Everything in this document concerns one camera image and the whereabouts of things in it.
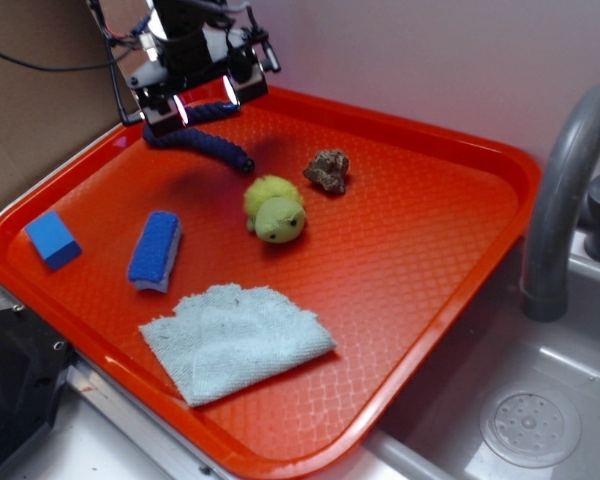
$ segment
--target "orange tray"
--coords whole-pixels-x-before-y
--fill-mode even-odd
[[[354,448],[527,225],[539,180],[513,148],[272,89],[200,127],[242,146],[252,174],[118,128],[0,218],[0,283],[76,349],[234,475],[282,479]],[[330,196],[302,171],[318,150],[351,161]],[[271,245],[246,229],[258,175],[295,183],[307,225]],[[23,228],[55,210],[83,254],[51,272]],[[167,294],[126,280],[154,210],[183,237]],[[211,285],[268,285],[318,314],[335,351],[201,408],[188,408],[138,326]]]

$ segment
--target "gray faucet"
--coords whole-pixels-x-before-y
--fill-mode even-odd
[[[552,321],[567,310],[567,266],[578,216],[590,217],[585,250],[600,261],[600,176],[590,181],[600,158],[600,85],[571,112],[556,141],[534,206],[522,264],[522,310]]]

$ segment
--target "blue block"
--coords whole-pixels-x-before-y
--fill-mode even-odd
[[[149,216],[127,271],[127,278],[138,290],[166,293],[181,235],[175,214],[153,212]]]
[[[36,250],[51,270],[57,270],[82,253],[56,212],[47,212],[24,227]]]

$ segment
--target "sink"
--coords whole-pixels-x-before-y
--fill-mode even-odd
[[[600,264],[572,254],[568,313],[535,322],[520,309],[522,247],[378,425],[405,465],[422,457],[409,478],[600,479]]]

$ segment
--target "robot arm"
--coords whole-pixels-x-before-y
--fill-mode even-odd
[[[100,1],[88,4],[109,46],[119,45],[106,28]],[[144,119],[156,137],[185,128],[187,118],[178,94],[218,78],[225,78],[227,93],[238,104],[268,92],[264,72],[278,72],[280,65],[248,2],[231,7],[226,0],[153,0],[149,8],[148,21],[130,33],[147,60],[125,76],[140,115],[127,116],[119,102],[123,123]],[[242,12],[250,25],[234,29],[234,17]],[[256,45],[264,53],[262,60]]]

